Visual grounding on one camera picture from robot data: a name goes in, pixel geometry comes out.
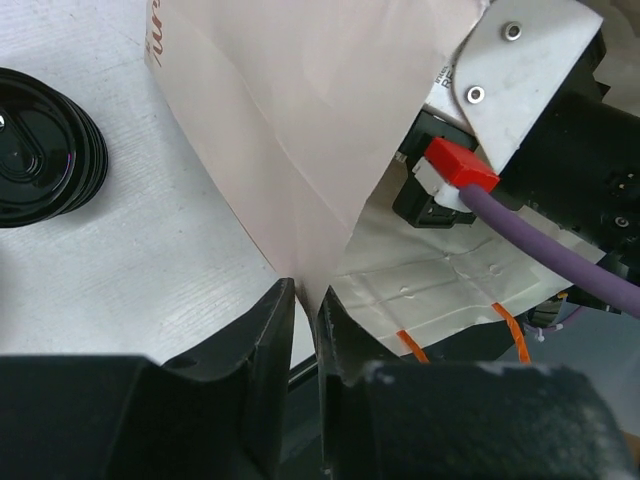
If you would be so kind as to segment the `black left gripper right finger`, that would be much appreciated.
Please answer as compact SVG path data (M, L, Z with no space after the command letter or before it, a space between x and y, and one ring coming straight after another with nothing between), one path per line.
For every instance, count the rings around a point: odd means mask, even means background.
M399 361L351 317L332 287L317 315L315 342L321 379L327 384L351 386L370 363Z

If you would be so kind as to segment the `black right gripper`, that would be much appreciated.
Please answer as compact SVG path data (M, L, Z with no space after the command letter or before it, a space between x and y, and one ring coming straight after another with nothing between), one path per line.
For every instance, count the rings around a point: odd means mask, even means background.
M561 233L598 247L605 256L596 265L639 289L639 117L603 103L610 86L596 81L594 72L606 52L600 31L492 196L514 211L529 207L561 227ZM463 147L479 145L471 135L420 113L401 145L408 172L436 136ZM392 208L414 228L449 229L476 220L473 213L437 205L414 173L408 173ZM518 337L524 343L522 328L556 328L552 314L557 315L563 301L558 295L536 300L513 321L505 320L514 342Z

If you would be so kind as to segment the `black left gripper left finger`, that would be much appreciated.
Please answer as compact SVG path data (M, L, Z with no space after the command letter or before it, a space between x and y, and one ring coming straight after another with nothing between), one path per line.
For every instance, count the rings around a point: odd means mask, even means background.
M295 315L295 285L277 280L246 313L163 368L198 382L222 380L244 367L262 378L289 371Z

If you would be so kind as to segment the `printed paper takeout bag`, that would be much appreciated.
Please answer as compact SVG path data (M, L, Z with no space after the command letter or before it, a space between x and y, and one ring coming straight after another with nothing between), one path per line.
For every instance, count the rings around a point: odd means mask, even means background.
M150 1L145 60L216 187L309 316L332 287L392 353L568 281L482 221L415 231L392 159L493 1Z

